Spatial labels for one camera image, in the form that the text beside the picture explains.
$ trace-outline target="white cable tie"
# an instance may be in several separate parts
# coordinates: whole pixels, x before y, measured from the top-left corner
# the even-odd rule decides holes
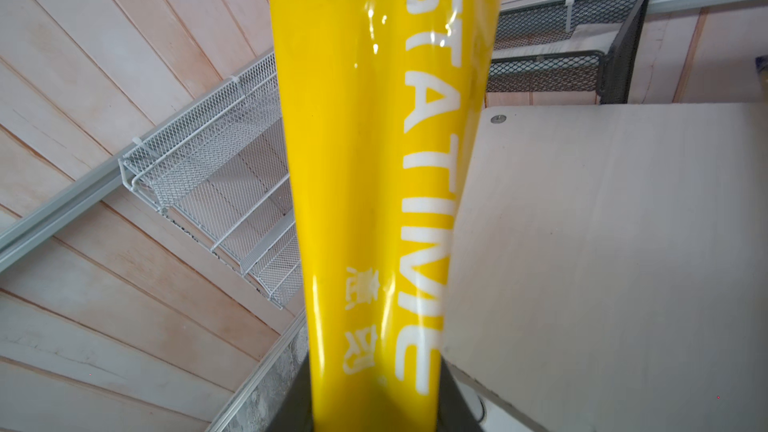
[[[574,11],[574,2],[576,0],[565,0],[565,5],[568,8],[568,14],[565,17],[565,31],[571,33],[571,16]]]

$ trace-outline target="yellow plastic wrapper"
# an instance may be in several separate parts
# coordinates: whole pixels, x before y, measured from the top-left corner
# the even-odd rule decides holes
[[[270,0],[315,430],[436,428],[500,0]]]

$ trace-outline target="wire mesh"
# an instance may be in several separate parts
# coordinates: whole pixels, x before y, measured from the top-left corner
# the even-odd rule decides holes
[[[266,241],[280,233],[272,229],[293,210],[274,54],[140,142],[120,167],[134,193],[245,274],[244,260],[272,250]],[[273,257],[257,286],[279,307],[301,286],[295,235],[294,227],[290,268]]]
[[[568,40],[582,24],[620,24],[632,20],[638,0],[575,0],[571,32],[566,32],[564,2],[502,12],[494,50],[543,45]],[[606,55],[593,50],[494,60],[487,92],[564,92],[601,90],[600,73]]]

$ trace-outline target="wooden plank wall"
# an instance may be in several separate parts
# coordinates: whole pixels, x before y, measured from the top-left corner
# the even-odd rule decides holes
[[[630,103],[758,102],[754,58],[768,53],[768,1],[646,18]],[[592,92],[489,93],[487,106],[594,103]]]
[[[0,230],[272,43],[268,0],[0,15]],[[121,188],[0,274],[0,430],[204,430],[301,308]]]

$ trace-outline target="black wire basket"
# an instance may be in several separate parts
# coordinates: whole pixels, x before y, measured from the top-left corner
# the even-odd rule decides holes
[[[600,103],[627,103],[648,0],[575,0],[570,24],[565,3],[502,12],[487,92],[595,91]],[[504,54],[556,50],[580,28],[603,27],[608,38],[597,47],[520,56]],[[588,40],[584,44],[594,44]]]

